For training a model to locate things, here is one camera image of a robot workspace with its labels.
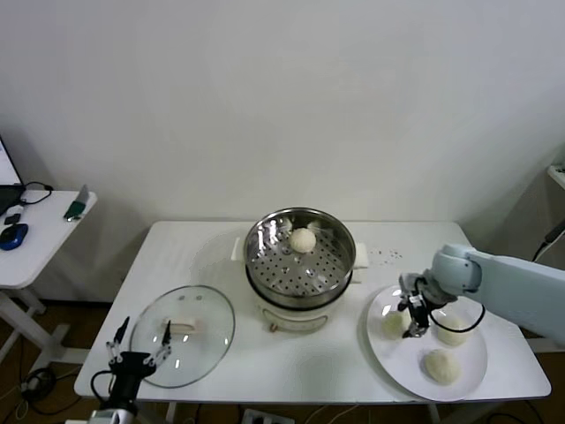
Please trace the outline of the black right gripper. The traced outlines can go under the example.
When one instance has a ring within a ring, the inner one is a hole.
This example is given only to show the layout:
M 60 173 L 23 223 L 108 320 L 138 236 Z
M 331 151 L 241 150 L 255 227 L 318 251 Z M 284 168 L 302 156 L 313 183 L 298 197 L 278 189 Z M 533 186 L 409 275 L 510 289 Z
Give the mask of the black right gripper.
M 401 300 L 398 311 L 409 311 L 411 323 L 402 334 L 402 338 L 420 338 L 430 327 L 429 313 L 424 297 L 419 291 L 411 291 L 407 300 Z

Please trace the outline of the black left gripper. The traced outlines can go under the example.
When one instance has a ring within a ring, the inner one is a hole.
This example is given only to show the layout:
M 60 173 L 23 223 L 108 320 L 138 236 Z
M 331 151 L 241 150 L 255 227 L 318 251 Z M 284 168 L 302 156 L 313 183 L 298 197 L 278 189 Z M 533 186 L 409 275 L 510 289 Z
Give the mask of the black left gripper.
M 129 321 L 130 317 L 127 316 L 122 325 L 117 329 L 113 339 L 106 343 L 109 354 L 109 368 L 115 376 L 115 381 L 109 394 L 110 400 L 135 400 L 141 382 L 155 372 L 155 365 L 161 365 L 171 354 L 170 321 L 166 322 L 161 346 L 154 353 L 121 353 L 120 346 Z

